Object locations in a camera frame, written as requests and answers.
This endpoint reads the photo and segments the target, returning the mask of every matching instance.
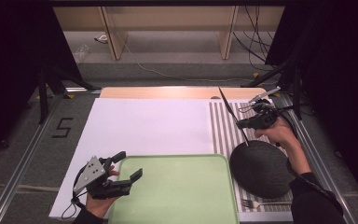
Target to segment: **fork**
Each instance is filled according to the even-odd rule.
[[[268,205],[268,204],[290,205],[290,204],[292,204],[292,201],[260,203],[260,202],[257,202],[257,201],[241,199],[241,204],[243,206],[245,206],[245,207],[248,207],[248,208],[257,208],[260,205]]]

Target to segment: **black sleeve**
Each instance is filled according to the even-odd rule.
[[[79,215],[75,218],[73,224],[102,224],[103,218],[94,216],[91,212],[87,211],[86,208],[80,210]]]
[[[302,175],[310,182],[321,186],[313,173]],[[293,193],[292,215],[296,224],[345,223],[336,207],[320,192],[295,179],[290,183]]]

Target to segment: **person's left hand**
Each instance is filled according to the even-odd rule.
[[[120,175],[120,172],[114,170],[115,166],[109,167],[110,175]],[[103,218],[109,209],[110,205],[117,200],[119,197],[110,198],[105,200],[93,199],[89,193],[87,193],[86,209],[91,212],[94,216]]]

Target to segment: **black round object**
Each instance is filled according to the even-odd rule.
[[[231,153],[229,166],[234,179],[249,193],[261,198],[279,198],[293,180],[286,168],[287,157],[277,147],[262,141],[239,144]]]

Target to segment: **green tray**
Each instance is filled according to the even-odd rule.
[[[127,179],[140,168],[144,175],[131,194],[112,205],[110,224],[239,223],[225,157],[128,157],[120,164],[120,177]]]

